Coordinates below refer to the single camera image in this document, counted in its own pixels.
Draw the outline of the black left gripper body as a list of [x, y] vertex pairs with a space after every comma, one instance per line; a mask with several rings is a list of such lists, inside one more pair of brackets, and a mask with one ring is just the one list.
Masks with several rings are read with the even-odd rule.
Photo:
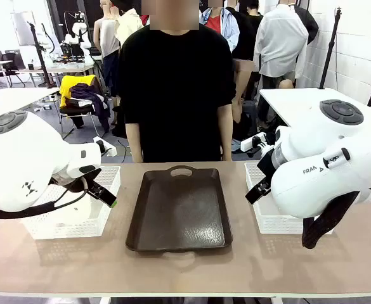
[[89, 193], [98, 193], [100, 191], [100, 185], [94, 180], [100, 172], [101, 168], [97, 168], [78, 178], [61, 178], [56, 175], [56, 178], [52, 177], [50, 179], [49, 184], [62, 186], [72, 193], [79, 193], [85, 189], [87, 189]]

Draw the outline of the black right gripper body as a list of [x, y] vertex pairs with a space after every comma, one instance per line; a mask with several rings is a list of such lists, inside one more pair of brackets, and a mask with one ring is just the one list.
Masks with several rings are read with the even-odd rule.
[[279, 167], [279, 164], [275, 158], [275, 152], [266, 152], [266, 154], [261, 157], [259, 163], [257, 164], [257, 167], [264, 174], [265, 181], [271, 182], [274, 173]]

